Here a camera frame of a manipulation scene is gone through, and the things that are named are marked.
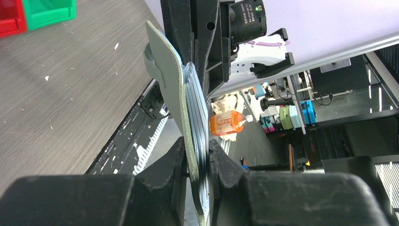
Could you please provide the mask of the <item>green card holder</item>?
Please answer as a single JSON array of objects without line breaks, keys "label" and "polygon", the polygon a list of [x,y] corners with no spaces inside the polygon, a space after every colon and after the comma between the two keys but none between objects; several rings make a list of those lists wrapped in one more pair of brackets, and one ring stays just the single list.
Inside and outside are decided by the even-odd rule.
[{"label": "green card holder", "polygon": [[149,41],[143,52],[145,67],[159,83],[164,103],[184,137],[198,222],[201,226],[208,226],[208,112],[195,64],[183,63],[165,34],[151,21],[145,22],[145,28]]}]

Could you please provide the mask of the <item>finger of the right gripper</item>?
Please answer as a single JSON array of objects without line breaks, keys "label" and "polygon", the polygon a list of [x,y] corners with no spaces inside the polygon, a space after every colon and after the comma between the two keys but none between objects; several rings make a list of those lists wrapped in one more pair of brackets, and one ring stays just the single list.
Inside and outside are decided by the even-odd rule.
[{"label": "finger of the right gripper", "polygon": [[220,86],[211,71],[220,66],[220,2],[218,0],[162,0],[166,37],[184,64],[195,65],[204,96]]}]

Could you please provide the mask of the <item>red plastic bin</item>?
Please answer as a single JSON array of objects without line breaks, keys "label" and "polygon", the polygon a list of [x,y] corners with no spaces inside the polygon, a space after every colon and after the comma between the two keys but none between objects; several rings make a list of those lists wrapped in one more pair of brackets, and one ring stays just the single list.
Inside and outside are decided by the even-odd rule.
[{"label": "red plastic bin", "polygon": [[27,32],[21,0],[0,0],[0,37]]}]

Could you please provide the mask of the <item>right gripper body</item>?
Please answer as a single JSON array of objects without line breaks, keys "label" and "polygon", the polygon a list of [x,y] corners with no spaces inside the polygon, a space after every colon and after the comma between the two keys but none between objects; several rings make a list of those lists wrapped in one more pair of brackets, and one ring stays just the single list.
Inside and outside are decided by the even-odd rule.
[{"label": "right gripper body", "polygon": [[231,63],[231,18],[230,6],[233,0],[220,0],[215,22],[215,34],[208,55],[208,89],[210,97],[229,80]]}]

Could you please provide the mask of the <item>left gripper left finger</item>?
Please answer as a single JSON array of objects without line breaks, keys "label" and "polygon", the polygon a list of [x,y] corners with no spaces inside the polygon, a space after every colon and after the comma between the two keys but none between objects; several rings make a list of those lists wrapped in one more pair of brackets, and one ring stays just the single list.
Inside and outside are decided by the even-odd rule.
[{"label": "left gripper left finger", "polygon": [[30,176],[0,200],[3,226],[181,226],[184,138],[139,174]]}]

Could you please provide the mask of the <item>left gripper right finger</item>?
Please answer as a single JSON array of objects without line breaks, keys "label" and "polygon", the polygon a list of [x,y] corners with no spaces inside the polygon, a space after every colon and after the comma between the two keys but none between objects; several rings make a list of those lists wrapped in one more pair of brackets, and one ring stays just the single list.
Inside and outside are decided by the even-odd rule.
[{"label": "left gripper right finger", "polygon": [[209,142],[213,226],[391,226],[387,200],[361,177],[243,169]]}]

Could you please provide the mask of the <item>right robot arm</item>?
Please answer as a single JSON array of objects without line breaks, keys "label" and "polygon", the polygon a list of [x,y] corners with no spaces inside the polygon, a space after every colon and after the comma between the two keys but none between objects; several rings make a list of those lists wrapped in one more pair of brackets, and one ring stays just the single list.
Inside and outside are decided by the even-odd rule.
[{"label": "right robot arm", "polygon": [[194,63],[206,97],[232,76],[267,78],[295,63],[286,29],[267,34],[261,0],[163,0],[161,10],[166,37]]}]

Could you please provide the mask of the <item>green plastic bin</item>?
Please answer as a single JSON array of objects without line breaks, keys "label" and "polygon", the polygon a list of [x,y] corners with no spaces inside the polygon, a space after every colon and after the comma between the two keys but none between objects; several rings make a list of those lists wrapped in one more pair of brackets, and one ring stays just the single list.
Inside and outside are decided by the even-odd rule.
[{"label": "green plastic bin", "polygon": [[76,17],[76,0],[22,0],[28,31]]}]

